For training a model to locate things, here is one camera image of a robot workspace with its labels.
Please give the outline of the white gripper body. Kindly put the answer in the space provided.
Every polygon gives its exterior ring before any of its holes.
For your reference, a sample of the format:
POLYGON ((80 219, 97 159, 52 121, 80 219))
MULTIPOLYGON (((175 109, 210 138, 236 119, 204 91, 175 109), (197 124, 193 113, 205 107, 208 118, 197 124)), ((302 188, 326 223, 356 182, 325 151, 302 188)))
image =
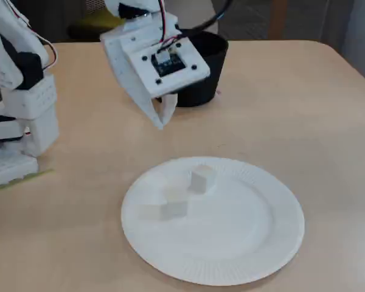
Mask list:
POLYGON ((119 37, 128 37, 128 40, 165 43, 178 34, 175 25, 178 18, 171 13, 165 14, 165 25, 162 24, 160 13, 149 13, 134 20, 125 21, 121 26, 101 34, 100 40, 105 43, 119 37))

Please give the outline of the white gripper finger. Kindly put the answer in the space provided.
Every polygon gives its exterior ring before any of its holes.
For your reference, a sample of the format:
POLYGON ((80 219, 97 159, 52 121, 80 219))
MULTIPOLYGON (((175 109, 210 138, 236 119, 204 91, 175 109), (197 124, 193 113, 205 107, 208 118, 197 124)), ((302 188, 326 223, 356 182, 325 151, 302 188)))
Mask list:
POLYGON ((160 130, 162 130, 170 122, 176 110, 177 103, 177 94, 167 94, 154 99, 153 107, 160 121, 160 125, 157 126, 160 130))
POLYGON ((151 120, 152 124, 162 130, 164 125, 154 109, 151 97, 123 52, 119 41, 104 41, 104 49, 120 86, 151 120))

